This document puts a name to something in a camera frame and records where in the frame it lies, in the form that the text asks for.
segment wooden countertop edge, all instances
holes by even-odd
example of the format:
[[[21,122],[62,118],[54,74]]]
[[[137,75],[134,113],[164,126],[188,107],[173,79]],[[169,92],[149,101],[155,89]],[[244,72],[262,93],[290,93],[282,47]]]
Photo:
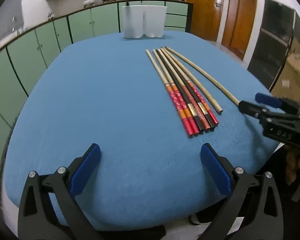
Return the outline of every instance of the wooden countertop edge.
[[[113,1],[113,2],[107,2],[107,3],[97,4],[97,5],[94,5],[94,6],[89,6],[87,8],[82,8],[82,9],[74,11],[72,13],[52,18],[52,19],[50,19],[50,20],[48,20],[46,22],[40,23],[38,25],[35,25],[35,26],[29,28],[25,32],[21,33],[20,35],[12,38],[10,41],[8,41],[7,43],[5,43],[4,45],[2,45],[0,47],[0,51],[3,50],[6,46],[8,46],[9,44],[11,44],[12,42],[14,42],[16,39],[20,38],[21,36],[27,34],[28,32],[30,32],[30,31],[32,31],[32,30],[34,30],[34,29],[36,29],[36,28],[38,28],[38,27],[40,27],[40,26],[42,26],[44,24],[47,24],[49,22],[53,22],[55,20],[58,20],[58,19],[70,16],[72,14],[75,14],[75,13],[78,13],[78,12],[81,12],[81,11],[85,11],[85,10],[88,10],[88,9],[91,9],[91,8],[95,8],[95,7],[99,7],[99,6],[103,6],[103,5],[107,5],[107,4],[113,4],[113,3],[119,3],[119,2],[132,2],[132,1],[144,1],[144,0],[118,0],[118,1]],[[185,3],[185,4],[193,4],[193,3],[182,1],[182,0],[145,0],[145,1],[166,1],[166,2],[178,2],[178,3]]]

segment blue table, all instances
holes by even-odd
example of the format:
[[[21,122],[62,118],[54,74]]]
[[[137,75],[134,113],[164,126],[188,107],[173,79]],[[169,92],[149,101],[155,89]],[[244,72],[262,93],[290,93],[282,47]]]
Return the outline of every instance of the blue table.
[[[7,152],[4,182],[19,205],[29,171],[53,173],[91,143],[100,166],[76,200],[99,230],[148,228],[202,210],[222,196],[200,162],[209,142],[233,166],[260,169],[278,143],[262,136],[258,120],[185,64],[223,108],[213,132],[189,139],[145,49],[169,46],[254,102],[266,88],[236,61],[189,33],[126,40],[116,33],[67,47],[43,74],[23,107]],[[62,223],[65,219],[56,205]]]

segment brown door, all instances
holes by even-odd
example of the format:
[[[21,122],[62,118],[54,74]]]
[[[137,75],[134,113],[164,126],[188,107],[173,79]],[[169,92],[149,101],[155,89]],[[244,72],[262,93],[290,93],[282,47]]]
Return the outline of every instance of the brown door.
[[[256,0],[229,0],[221,44],[243,59],[256,13]]]
[[[193,3],[191,33],[209,41],[216,41],[222,6],[216,0],[187,0]]]

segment table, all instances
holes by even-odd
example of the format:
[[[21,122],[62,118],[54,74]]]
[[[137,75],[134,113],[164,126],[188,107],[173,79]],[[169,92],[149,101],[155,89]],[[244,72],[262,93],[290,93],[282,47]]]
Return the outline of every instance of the table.
[[[149,228],[219,201],[222,196],[200,162],[203,143],[247,172],[263,166],[278,143],[263,137],[257,119],[241,114],[189,65],[224,112],[213,132],[187,138],[145,53],[160,46],[182,53],[239,100],[254,102],[257,92],[268,94],[236,61],[189,33],[165,31],[162,38],[135,40],[116,33],[70,45],[34,87],[15,125],[4,170],[15,205],[29,171],[53,173],[91,143],[100,145],[101,163],[76,200],[98,230]]]

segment white label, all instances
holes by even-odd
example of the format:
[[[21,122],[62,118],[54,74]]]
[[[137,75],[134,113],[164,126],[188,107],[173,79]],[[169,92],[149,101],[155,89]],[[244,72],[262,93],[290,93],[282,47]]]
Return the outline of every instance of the white label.
[[[290,87],[290,80],[289,79],[282,79],[282,87],[289,88]]]

